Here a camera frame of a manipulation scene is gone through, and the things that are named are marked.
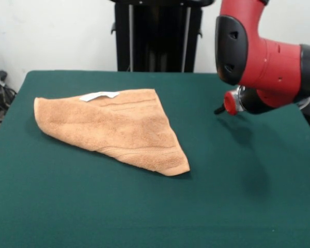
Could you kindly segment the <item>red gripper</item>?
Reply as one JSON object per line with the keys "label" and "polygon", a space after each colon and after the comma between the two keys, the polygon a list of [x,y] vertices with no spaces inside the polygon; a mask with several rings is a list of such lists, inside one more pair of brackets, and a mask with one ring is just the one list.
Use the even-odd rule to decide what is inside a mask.
{"label": "red gripper", "polygon": [[236,103],[235,96],[236,94],[234,94],[232,91],[226,92],[224,95],[224,101],[223,101],[224,105],[221,105],[219,108],[217,108],[214,111],[214,114],[219,115],[226,111],[230,115],[236,115],[238,113],[238,110],[237,110],[238,105]]}

